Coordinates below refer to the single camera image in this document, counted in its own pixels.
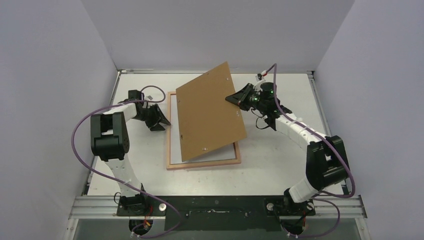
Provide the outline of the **brown backing board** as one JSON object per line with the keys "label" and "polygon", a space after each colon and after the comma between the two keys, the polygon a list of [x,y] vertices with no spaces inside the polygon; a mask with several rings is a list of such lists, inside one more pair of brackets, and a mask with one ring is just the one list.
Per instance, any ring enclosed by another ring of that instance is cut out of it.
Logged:
{"label": "brown backing board", "polygon": [[226,101],[235,92],[226,61],[176,88],[182,161],[247,137],[239,107]]}

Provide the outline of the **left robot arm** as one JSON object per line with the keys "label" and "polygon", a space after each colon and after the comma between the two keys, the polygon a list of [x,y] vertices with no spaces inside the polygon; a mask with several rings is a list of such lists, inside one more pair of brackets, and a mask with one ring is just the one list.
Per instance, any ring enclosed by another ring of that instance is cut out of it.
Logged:
{"label": "left robot arm", "polygon": [[115,179],[120,180],[118,210],[141,216],[153,212],[154,206],[153,200],[144,194],[145,188],[128,157],[129,120],[144,122],[151,132],[165,131],[171,124],[151,96],[141,90],[129,90],[119,106],[90,116],[90,143],[92,153],[106,163]]}

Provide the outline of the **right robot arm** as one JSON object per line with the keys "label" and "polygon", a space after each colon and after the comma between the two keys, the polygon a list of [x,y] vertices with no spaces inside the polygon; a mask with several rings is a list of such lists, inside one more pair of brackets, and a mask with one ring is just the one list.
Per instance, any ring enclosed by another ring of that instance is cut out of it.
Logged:
{"label": "right robot arm", "polygon": [[343,140],[306,125],[281,104],[276,90],[271,82],[259,86],[248,83],[225,100],[242,111],[259,111],[268,128],[285,135],[305,151],[305,176],[283,194],[283,211],[295,215],[305,211],[308,202],[325,188],[351,178],[352,174]]}

